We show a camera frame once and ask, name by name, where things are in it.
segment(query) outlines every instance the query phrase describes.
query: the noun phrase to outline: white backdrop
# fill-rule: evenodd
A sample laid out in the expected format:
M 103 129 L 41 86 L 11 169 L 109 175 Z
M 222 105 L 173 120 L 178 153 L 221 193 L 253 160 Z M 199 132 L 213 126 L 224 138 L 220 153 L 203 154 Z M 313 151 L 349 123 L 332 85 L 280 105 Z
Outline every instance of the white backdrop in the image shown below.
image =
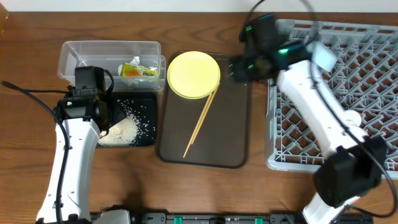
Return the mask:
M 318 12 L 398 12 L 398 0 L 309 0 Z M 245 12 L 257 0 L 0 0 L 12 11 Z M 299 0 L 267 0 L 258 11 L 305 11 Z

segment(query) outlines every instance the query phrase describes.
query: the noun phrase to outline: pair of chopsticks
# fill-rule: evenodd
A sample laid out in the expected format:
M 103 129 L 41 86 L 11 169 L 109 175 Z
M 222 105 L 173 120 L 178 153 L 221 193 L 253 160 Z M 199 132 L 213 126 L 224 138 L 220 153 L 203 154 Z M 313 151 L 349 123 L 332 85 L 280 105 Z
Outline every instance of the pair of chopsticks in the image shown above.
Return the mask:
M 188 142 L 188 146 L 187 146 L 187 149 L 185 150 L 185 153 L 184 153 L 183 158 L 185 158 L 185 155 L 187 155 L 187 152 L 188 152 L 188 150 L 189 150 L 189 147 L 193 144 L 195 138 L 196 138 L 197 135 L 198 135 L 199 129 L 200 129 L 200 127 L 201 127 L 201 124 L 202 124 L 203 121 L 205 120 L 207 111 L 209 110 L 210 105 L 211 105 L 211 102 L 213 101 L 214 97 L 216 96 L 216 92 L 217 92 L 217 89 L 218 89 L 219 85 L 220 85 L 220 84 L 217 85 L 217 87 L 216 87 L 216 89 L 214 90 L 214 92 L 213 92 L 213 93 L 210 93 L 209 97 L 207 98 L 205 107 L 203 108 L 203 111 L 201 112 L 201 115 L 200 115 L 200 117 L 199 117 L 199 120 L 198 120 L 198 122 L 197 122 L 197 125 L 195 126 L 195 129 L 193 130 L 191 139 L 190 139 L 189 142 Z

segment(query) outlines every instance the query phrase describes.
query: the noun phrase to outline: green led indicator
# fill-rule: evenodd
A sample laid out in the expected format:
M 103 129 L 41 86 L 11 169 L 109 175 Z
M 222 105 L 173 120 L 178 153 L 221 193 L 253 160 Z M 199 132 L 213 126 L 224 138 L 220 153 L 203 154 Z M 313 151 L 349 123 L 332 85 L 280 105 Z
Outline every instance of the green led indicator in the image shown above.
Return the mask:
M 280 54 L 286 54 L 289 50 L 288 49 L 280 49 L 279 53 Z

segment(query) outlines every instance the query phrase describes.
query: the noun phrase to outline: green clip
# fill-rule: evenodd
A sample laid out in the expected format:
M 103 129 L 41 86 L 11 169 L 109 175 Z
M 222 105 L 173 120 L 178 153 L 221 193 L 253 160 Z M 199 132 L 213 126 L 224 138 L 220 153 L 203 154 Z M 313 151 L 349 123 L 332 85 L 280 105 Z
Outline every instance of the green clip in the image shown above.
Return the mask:
M 254 219 L 254 224 L 262 224 L 262 218 L 255 218 Z
M 182 217 L 174 217 L 174 224 L 182 224 Z

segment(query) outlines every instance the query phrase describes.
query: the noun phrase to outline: yellow plate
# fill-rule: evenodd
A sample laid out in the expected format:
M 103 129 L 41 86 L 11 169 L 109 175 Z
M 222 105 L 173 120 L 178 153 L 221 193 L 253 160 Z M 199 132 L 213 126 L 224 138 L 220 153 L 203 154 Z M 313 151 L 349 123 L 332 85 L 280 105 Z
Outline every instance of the yellow plate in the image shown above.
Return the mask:
M 171 89 L 184 98 L 199 99 L 213 92 L 220 82 L 220 68 L 210 55 L 185 52 L 177 56 L 167 71 Z

